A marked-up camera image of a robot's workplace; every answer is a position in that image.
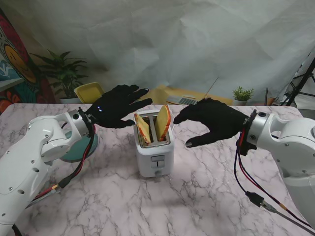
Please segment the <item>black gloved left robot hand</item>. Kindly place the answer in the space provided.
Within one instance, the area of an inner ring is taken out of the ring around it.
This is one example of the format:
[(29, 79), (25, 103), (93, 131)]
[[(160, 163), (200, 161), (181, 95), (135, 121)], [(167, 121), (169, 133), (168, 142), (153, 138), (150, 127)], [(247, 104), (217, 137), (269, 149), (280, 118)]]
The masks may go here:
[(118, 85), (104, 93), (85, 111), (85, 114), (93, 124), (101, 127), (118, 129), (133, 126), (135, 125), (133, 120), (123, 118), (152, 104), (150, 98), (139, 100), (148, 92), (148, 88), (140, 89), (137, 85)]

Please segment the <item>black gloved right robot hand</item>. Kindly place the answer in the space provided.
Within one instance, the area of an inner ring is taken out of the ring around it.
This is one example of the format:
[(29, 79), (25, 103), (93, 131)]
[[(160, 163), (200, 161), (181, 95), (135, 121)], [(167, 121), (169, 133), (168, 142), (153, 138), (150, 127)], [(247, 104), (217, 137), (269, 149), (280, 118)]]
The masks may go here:
[(209, 132), (186, 141), (186, 147), (193, 148), (232, 138), (242, 131), (247, 115), (211, 98), (202, 99), (195, 105), (188, 105), (174, 118), (174, 124), (186, 120), (200, 122)]

